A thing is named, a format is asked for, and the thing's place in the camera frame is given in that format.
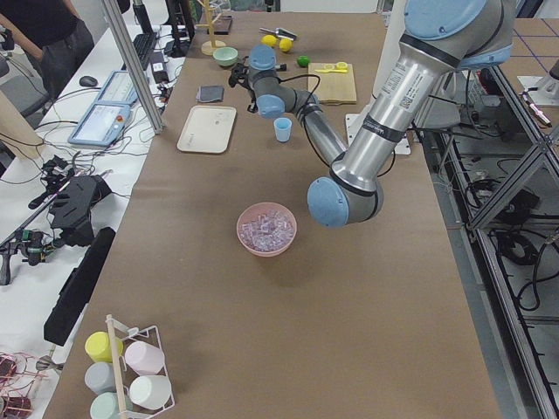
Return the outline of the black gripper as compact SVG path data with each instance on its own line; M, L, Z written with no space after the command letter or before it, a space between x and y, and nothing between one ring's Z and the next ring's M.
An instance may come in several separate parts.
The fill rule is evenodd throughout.
M243 62L237 62L237 64L231 68L231 74L228 78L229 87L234 88L235 86L242 86L243 88L249 88L249 69L250 67Z

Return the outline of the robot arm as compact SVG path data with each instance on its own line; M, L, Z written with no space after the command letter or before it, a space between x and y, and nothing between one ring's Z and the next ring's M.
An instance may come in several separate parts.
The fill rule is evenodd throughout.
M329 174L307 192L312 218L327 227L360 223L383 205L377 177L445 74L506 61L512 49L513 1L409 1L404 7L400 55L349 146L320 107L298 112Z
M271 47L253 47L247 57L232 67L228 83L231 87L242 86L249 93L250 113L270 120L293 114L327 166L346 152L348 146L328 122L317 97L307 90L286 86L286 81L279 77L276 54Z

